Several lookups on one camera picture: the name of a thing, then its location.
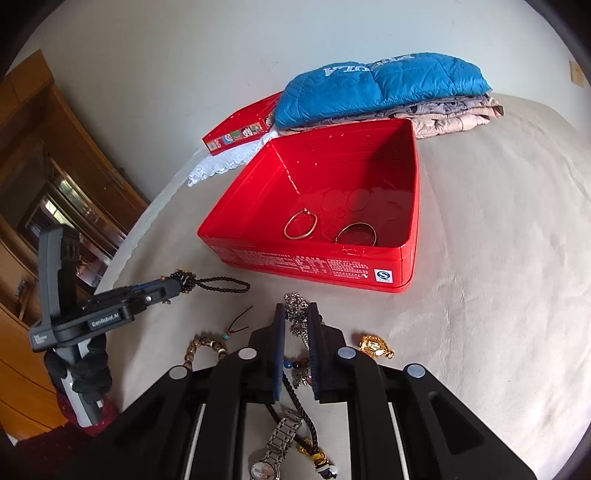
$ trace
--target red tin box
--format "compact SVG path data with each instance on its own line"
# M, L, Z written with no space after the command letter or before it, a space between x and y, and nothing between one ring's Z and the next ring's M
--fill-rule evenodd
M317 226L308 238L288 240L285 224L304 208L317 215ZM335 243L354 222L374 228L376 246L359 245L373 241L364 228L341 239L349 243ZM312 216L299 215L288 234L301 235L312 223ZM398 293L413 276L417 228L413 126L409 120L388 119L269 141L197 234L236 267Z
M210 131L203 142L212 155L252 142L266 134L275 122L273 112L282 92L252 103L226 118Z

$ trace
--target metal watch strap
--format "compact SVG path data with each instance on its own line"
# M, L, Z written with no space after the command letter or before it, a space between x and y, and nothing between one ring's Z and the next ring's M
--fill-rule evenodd
M283 418L277 424L267 442L267 452L262 459L263 462L275 468L278 472L281 462L287 455L291 447L291 442L296 436L297 429L300 428L302 419L292 412L285 412Z

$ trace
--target wooden cabinet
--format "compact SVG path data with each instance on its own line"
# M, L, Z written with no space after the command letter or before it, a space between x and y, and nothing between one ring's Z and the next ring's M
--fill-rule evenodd
M40 51L0 83L0 423L17 439L62 424L43 355L28 327L40 317L37 240L52 223L80 231L80 296L147 204L82 127Z

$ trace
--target hand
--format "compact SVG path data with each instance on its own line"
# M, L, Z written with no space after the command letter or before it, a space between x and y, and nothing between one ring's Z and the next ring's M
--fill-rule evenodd
M61 379L66 378L67 369L72 373L72 390L82 395L87 402L101 400L113 384L107 365L105 334L94 337L88 344L88 353L76 365L68 365L57 353L49 350L45 354L45 366L56 390L66 394Z

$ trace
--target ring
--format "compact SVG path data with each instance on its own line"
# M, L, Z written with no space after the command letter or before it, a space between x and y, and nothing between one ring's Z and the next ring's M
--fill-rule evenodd
M314 225L312 225L312 228L310 228L310 230L308 230L306 233L304 233L304 235L300 235L300 236L290 236L287 234L287 227L289 227L290 223L294 221L294 219L300 215L300 214L306 214L306 215L312 215L314 217ZM285 235L285 238L287 238L288 240L302 240L303 238L306 238L310 235L312 235L312 232L314 231L314 229L316 228L316 225L318 225L318 217L313 214L311 211L309 211L307 208L304 208L303 210L300 210L299 212L295 213L293 217L291 217L287 223L285 224L285 227L283 227L283 235Z
M355 223L350 223L349 225L347 225L336 236L335 243L336 244L339 243L339 238L340 238L341 235L343 235L343 233L345 233L345 230L348 230L349 228L354 228L356 226L364 226L364 227L367 227L367 228L369 228L374 233L374 242L373 242L373 244L371 244L371 246L372 247L375 247L375 244L378 242L378 234L375 232L374 227L372 227L370 224L365 223L365 222L355 222Z

